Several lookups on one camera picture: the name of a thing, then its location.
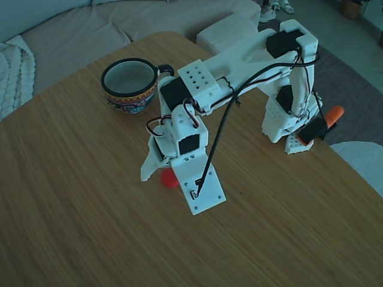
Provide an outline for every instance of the beige couch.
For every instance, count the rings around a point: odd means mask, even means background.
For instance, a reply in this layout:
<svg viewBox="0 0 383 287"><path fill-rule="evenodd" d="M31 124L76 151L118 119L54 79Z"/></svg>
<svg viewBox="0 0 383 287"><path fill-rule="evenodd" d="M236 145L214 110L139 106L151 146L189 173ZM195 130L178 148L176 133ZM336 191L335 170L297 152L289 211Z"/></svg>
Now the beige couch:
<svg viewBox="0 0 383 287"><path fill-rule="evenodd" d="M230 14L241 13L258 22L260 13L253 0L129 0L101 5L92 5L91 0L7 2L0 11L0 42L21 34L34 53L35 95L152 33L174 31L194 40L199 31Z"/></svg>

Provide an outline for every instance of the knit blanket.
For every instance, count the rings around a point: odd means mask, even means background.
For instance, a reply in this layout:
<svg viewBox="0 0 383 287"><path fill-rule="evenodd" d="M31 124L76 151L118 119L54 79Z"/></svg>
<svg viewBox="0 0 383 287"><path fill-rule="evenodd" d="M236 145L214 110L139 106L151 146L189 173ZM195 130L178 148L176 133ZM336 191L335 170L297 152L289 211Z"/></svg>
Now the knit blanket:
<svg viewBox="0 0 383 287"><path fill-rule="evenodd" d="M0 120L33 98L35 58L20 35L0 43Z"/></svg>

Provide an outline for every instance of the ceramic mug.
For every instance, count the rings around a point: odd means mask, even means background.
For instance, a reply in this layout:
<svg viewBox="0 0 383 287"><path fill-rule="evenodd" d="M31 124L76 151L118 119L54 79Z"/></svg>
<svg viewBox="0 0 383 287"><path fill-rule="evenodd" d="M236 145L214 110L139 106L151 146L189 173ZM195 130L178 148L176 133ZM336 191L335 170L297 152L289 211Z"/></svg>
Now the ceramic mug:
<svg viewBox="0 0 383 287"><path fill-rule="evenodd" d="M174 70L169 65L155 67L140 58L128 58L113 63L102 73L101 84L108 103L128 114L143 111L154 99L160 73Z"/></svg>

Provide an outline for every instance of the shoe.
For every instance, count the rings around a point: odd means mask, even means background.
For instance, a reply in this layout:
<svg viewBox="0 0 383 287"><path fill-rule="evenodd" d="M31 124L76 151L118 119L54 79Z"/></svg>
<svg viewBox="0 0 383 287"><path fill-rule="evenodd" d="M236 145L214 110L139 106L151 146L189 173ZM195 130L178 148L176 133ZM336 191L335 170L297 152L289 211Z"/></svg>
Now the shoe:
<svg viewBox="0 0 383 287"><path fill-rule="evenodd" d="M279 5L277 0L270 0L269 1L269 5L271 7L275 7L276 10L280 10L281 9L281 6Z"/></svg>
<svg viewBox="0 0 383 287"><path fill-rule="evenodd" d="M267 23L268 21L276 18L275 6L264 5L261 9L261 16L259 18L260 23Z"/></svg>
<svg viewBox="0 0 383 287"><path fill-rule="evenodd" d="M279 0L279 5L283 11L285 11L287 14L294 14L294 8L291 7L288 0Z"/></svg>

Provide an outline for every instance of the wooden table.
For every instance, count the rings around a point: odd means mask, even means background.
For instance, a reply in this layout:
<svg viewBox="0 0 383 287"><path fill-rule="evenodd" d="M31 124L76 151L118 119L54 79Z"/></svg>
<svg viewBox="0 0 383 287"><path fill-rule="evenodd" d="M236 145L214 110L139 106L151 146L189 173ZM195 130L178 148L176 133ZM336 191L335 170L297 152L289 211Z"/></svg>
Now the wooden table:
<svg viewBox="0 0 383 287"><path fill-rule="evenodd" d="M178 69L208 55L158 33L0 122L0 286L383 286L383 199L320 140L296 155L270 143L258 90L214 158L227 202L193 216L160 172L141 182L158 100L115 112L99 82L125 57ZM222 113L204 118L212 136Z"/></svg>

